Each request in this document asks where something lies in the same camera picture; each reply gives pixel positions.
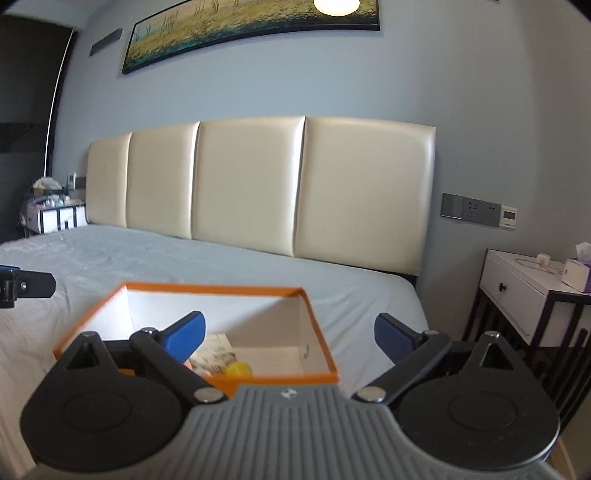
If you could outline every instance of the blue gripper pad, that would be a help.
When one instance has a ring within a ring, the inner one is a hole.
[[[375,342],[397,364],[407,355],[413,353],[422,339],[420,333],[407,327],[388,313],[381,313],[374,323]]]
[[[178,322],[162,330],[158,343],[176,360],[183,363],[205,338],[205,317],[201,312],[191,312]]]

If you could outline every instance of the bed frame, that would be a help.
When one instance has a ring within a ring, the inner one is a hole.
[[[421,270],[435,128],[281,116],[90,145],[89,222],[401,274]]]

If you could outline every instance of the wall light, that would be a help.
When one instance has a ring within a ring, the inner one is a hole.
[[[326,15],[342,17],[357,10],[359,0],[314,0],[314,6]]]

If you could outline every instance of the framed painting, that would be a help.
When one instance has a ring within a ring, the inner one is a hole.
[[[378,0],[360,0],[343,17],[319,12],[313,0],[187,0],[134,25],[123,73],[239,38],[328,29],[379,30]]]

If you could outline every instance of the painting frame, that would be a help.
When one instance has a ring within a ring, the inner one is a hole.
[[[231,42],[231,41],[235,41],[235,40],[241,40],[244,38],[253,38],[253,37],[260,37],[260,36],[266,36],[266,35],[274,35],[274,34],[278,34],[278,33],[292,33],[292,32],[299,32],[299,31],[318,31],[318,30],[365,30],[365,31],[379,31],[380,30],[380,21],[379,21],[379,0],[375,0],[375,17],[376,17],[376,21],[374,24],[361,24],[361,23],[354,23],[354,22],[349,22],[349,20],[351,18],[355,18],[354,14],[350,14],[350,15],[346,15],[344,17],[331,17],[329,15],[324,15],[321,14],[325,19],[325,23],[323,24],[310,24],[310,25],[282,25],[282,26],[277,26],[275,28],[269,28],[263,31],[253,31],[253,32],[245,32],[245,33],[238,33],[235,35],[228,35],[226,37],[222,37],[222,38],[215,38],[212,39],[210,41],[207,41],[205,43],[202,44],[198,44],[195,46],[189,46],[186,48],[182,48],[179,49],[177,51],[169,51],[166,52],[162,55],[159,55],[157,57],[153,57],[150,59],[147,59],[145,61],[142,61],[141,63],[136,63],[136,64],[132,64],[129,65],[128,61],[129,61],[129,54],[130,54],[130,50],[131,47],[134,43],[134,37],[137,33],[137,29],[139,27],[139,25],[147,22],[148,20],[155,18],[159,15],[162,15],[168,11],[172,11],[174,9],[178,9],[179,7],[185,5],[185,4],[189,4],[192,2],[196,2],[199,0],[183,0],[177,4],[174,4],[168,8],[164,8],[158,12],[156,12],[155,14],[150,15],[149,17],[143,18],[142,20],[137,21],[134,24],[134,27],[131,31],[131,35],[129,37],[129,43],[127,45],[127,50],[125,52],[125,57],[124,57],[124,63],[122,66],[122,70],[121,73],[123,75],[127,75],[129,73],[135,72],[139,69],[145,68],[149,65],[153,65],[155,63],[161,62],[163,60],[167,60],[170,59],[172,57],[178,56],[178,55],[182,55],[184,53],[188,53],[190,51],[194,51],[194,50],[200,50],[202,48],[207,48],[207,47],[211,47],[213,45],[218,45],[221,43],[227,43],[227,42]]]

